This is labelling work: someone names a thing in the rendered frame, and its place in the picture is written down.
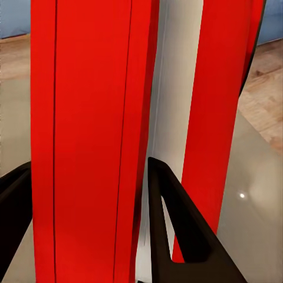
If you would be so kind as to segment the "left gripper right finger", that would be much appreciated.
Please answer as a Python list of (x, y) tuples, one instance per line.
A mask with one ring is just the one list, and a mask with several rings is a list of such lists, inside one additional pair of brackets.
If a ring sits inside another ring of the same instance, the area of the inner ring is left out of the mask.
[[(152, 283), (247, 283), (163, 161), (148, 157)], [(171, 260), (162, 196), (185, 263)]]

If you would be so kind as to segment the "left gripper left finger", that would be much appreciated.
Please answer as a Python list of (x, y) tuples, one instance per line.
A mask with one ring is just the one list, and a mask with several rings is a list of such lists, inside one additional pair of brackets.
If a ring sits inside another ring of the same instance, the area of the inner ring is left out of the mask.
[(0, 177), (0, 283), (32, 221), (31, 162)]

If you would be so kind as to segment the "radio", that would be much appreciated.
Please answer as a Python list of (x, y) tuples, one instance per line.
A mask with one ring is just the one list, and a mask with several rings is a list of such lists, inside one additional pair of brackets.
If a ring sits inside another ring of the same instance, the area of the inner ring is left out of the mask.
[(36, 283), (152, 283), (148, 157), (217, 233), (265, 5), (31, 0)]

